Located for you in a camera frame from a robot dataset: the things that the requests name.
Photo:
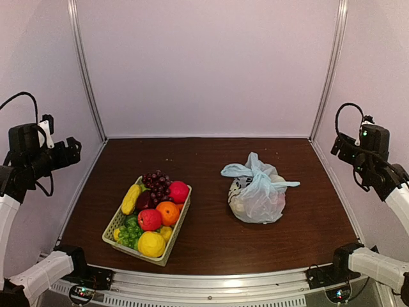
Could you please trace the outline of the light blue plastic bag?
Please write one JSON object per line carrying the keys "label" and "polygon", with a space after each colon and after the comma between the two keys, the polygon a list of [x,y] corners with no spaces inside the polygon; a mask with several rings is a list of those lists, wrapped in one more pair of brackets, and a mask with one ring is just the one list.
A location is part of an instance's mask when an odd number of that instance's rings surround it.
{"label": "light blue plastic bag", "polygon": [[235,217],[245,223],[277,222],[285,208],[287,189],[300,186],[298,181],[281,177],[273,165],[262,162],[255,152],[248,155],[245,164],[228,164],[220,174],[233,179],[228,205]]}

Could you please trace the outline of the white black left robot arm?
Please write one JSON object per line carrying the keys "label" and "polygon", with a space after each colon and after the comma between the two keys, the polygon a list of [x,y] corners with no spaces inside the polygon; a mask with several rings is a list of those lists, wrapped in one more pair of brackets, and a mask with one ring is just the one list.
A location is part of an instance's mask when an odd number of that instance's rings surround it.
{"label": "white black left robot arm", "polygon": [[[81,143],[73,137],[53,143],[45,123],[29,123],[9,130],[9,152],[1,165],[1,258],[5,257],[11,227],[28,190],[39,179],[81,159]],[[11,278],[1,277],[1,306],[32,306],[57,280],[69,275],[78,284],[92,277],[84,250],[61,246],[41,262]]]}

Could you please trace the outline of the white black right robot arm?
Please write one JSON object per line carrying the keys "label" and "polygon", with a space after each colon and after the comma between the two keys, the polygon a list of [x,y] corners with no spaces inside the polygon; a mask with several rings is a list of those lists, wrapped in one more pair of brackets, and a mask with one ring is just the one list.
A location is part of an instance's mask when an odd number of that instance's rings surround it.
{"label": "white black right robot arm", "polygon": [[[379,199],[398,217],[408,230],[408,173],[400,164],[391,164],[389,158],[390,133],[387,129],[364,122],[359,137],[353,139],[336,129],[337,138],[331,154],[353,166],[356,184],[368,192],[374,189]],[[408,263],[402,262],[364,247],[346,244],[334,251],[334,261],[327,275],[339,283],[351,272],[366,275],[387,285],[408,304]]]}

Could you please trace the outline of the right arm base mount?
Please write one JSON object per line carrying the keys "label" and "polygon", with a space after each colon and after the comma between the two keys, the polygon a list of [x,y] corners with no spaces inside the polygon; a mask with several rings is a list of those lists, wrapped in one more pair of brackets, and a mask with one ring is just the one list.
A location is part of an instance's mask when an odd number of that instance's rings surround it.
{"label": "right arm base mount", "polygon": [[310,265],[305,272],[309,288],[324,288],[327,299],[338,306],[358,298],[366,289],[369,278],[366,278],[359,290],[354,291],[351,281],[361,277],[361,273],[351,271],[348,268],[348,260],[354,251],[363,247],[364,245],[358,242],[343,245],[334,251],[331,264]]}

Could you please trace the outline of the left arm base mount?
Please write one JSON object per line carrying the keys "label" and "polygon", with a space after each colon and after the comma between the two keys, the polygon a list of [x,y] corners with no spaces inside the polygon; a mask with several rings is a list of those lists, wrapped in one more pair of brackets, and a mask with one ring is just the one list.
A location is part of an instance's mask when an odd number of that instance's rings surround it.
{"label": "left arm base mount", "polygon": [[72,260],[73,271],[63,280],[73,283],[68,298],[75,306],[84,306],[91,302],[99,290],[111,288],[113,271],[89,265],[81,247],[60,245],[54,251],[66,253]]}

